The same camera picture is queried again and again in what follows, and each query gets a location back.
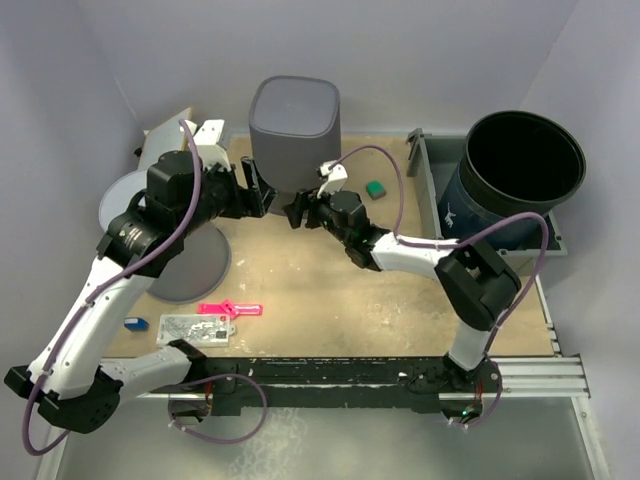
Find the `dark grey mesh basket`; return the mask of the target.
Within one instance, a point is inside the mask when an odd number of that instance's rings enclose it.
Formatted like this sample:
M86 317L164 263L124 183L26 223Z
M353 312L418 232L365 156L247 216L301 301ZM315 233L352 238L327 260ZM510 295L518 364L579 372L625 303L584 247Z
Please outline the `dark grey mesh basket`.
M281 194L317 187L318 167L341 156L340 92L329 81L289 75L264 80L248 125L258 171Z

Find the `small blue eraser block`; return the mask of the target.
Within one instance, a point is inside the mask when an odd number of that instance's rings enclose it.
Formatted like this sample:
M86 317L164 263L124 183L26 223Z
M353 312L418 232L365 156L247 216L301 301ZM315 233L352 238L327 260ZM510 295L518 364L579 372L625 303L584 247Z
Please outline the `small blue eraser block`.
M123 325L131 332L144 332L149 330L149 323L140 317L125 318Z

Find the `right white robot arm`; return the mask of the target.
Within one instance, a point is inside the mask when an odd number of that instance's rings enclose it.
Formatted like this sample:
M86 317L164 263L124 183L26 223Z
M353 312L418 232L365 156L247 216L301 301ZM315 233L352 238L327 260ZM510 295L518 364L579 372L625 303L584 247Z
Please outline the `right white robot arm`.
M493 247L483 240L459 248L455 240L428 243L397 236L372 223L360 196L352 191L301 191L284 212L294 229L329 232L361 269L437 280L459 319L447 353L446 383L467 391L479 381L491 332L521 289L519 277Z

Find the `large black round bucket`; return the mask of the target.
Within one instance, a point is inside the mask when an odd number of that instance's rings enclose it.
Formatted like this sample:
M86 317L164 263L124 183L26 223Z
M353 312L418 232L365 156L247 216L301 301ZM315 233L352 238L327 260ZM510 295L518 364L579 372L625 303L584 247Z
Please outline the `large black round bucket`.
M477 121L438 202L442 235L466 239L525 212L546 216L571 198L586 176L586 159L559 124L525 111Z

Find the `small green block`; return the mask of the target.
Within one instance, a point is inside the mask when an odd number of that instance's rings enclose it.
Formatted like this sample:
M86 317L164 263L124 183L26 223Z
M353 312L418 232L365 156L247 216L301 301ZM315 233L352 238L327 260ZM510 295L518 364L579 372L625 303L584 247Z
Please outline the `small green block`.
M384 185L379 181L368 182L365 190L369 198L372 200L379 200L387 194Z

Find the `grey rectangular plastic crate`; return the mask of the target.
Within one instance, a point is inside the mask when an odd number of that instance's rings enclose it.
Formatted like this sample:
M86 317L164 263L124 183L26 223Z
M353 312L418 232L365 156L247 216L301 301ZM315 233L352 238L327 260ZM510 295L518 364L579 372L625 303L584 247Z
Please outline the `grey rectangular plastic crate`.
M414 179L422 235L442 238L443 221L437 204L463 154L464 135L425 133L418 128L407 136L410 144L406 175ZM530 276L539 255L542 231L536 229L516 249L501 250L503 259L521 276Z

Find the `white printed card package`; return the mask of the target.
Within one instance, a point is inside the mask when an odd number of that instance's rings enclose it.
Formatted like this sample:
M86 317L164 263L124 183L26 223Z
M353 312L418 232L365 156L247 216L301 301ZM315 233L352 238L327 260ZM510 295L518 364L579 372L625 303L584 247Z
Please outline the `white printed card package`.
M156 345L184 340L194 347L227 347L236 327L227 315L167 314L159 320Z

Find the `small whiteboard yellow edge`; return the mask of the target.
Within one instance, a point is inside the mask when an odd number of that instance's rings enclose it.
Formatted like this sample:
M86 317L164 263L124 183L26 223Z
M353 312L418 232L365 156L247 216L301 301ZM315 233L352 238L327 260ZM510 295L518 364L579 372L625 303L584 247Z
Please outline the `small whiteboard yellow edge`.
M159 157L169 151L181 151L185 148L186 139L180 125L181 120L190 121L193 108L187 107L150 130L141 147L138 170L146 170L156 163Z

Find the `aluminium table frame rail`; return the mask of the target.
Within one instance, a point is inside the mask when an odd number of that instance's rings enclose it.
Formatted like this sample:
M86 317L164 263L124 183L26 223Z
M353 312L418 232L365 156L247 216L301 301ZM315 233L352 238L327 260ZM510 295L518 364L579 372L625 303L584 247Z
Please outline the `aluminium table frame rail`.
M217 298L261 303L227 356L442 354L454 331L439 287L355 268L323 273L236 265ZM495 353L501 396L487 394L479 426L398 407L272 406L210 417L197 430L252 438L214 445L165 421L168 397L121 408L94 434L69 437L39 470L42 479L604 479L589 387L579 358L564 357L544 301L532 292Z

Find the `pink plastic clip tool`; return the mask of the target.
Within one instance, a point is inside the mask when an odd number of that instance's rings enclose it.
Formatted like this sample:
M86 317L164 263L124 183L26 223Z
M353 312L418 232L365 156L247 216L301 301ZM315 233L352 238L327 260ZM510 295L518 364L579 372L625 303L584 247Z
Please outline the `pink plastic clip tool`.
M220 303L200 303L197 313L201 315L227 315L235 319L240 316L261 316L263 306L261 304L237 304L231 300Z

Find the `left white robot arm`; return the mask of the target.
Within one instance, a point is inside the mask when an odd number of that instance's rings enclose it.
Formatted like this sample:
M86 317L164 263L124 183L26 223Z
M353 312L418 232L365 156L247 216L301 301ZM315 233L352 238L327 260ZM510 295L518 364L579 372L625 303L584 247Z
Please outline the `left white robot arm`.
M195 161L188 151L166 152L147 170L145 188L99 242L85 286L56 336L36 360L5 376L30 410L52 426L88 434L143 393L172 385L184 392L202 387L211 374L207 357L185 340L120 366L102 358L127 313L183 252L190 234L218 217L267 213L274 190L253 159L242 158L241 166L244 186L233 167Z

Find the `light grey round bin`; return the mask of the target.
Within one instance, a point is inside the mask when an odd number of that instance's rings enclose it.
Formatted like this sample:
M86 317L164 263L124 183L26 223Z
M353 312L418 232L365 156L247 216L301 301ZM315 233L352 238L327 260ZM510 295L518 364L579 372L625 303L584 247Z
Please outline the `light grey round bin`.
M104 232L109 223L125 211L133 195L145 186L146 171L136 170L109 187L98 210ZM228 240L213 223L207 223L186 238L184 251L168 263L148 294L170 304L195 302L222 283L230 264Z

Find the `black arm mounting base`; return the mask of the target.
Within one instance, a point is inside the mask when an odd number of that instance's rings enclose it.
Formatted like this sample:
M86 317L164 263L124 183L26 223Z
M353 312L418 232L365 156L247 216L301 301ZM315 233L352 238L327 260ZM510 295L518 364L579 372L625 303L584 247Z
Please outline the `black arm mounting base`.
M213 382L214 416L237 416L262 400L272 408L408 409L419 414L461 411L479 394L501 387L496 364L486 360L464 373L446 357L209 357L188 381L220 375Z

